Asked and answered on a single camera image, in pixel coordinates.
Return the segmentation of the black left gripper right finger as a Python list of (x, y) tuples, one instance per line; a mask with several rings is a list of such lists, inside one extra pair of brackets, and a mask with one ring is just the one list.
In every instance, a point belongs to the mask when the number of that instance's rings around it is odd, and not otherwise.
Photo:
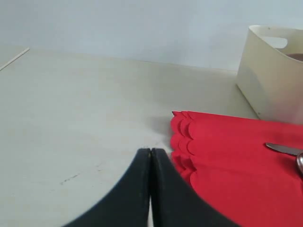
[(155, 227), (235, 227), (183, 180), (165, 150), (151, 150), (150, 194)]

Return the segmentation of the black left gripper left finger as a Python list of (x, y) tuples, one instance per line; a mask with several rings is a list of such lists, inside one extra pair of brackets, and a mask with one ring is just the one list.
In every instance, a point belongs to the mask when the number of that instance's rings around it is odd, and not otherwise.
[(148, 226), (151, 150), (137, 151), (116, 185), (97, 204), (66, 224), (67, 227)]

